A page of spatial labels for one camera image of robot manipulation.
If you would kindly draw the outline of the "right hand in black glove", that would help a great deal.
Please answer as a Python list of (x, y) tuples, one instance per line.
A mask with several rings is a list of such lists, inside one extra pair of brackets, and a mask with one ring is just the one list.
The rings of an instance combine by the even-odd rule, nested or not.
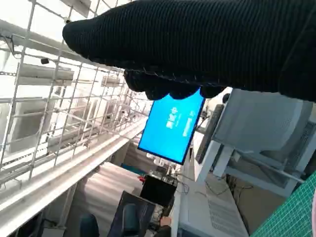
[(67, 23), (68, 47), (150, 100), (226, 87), (316, 100), (313, 0), (136, 0)]

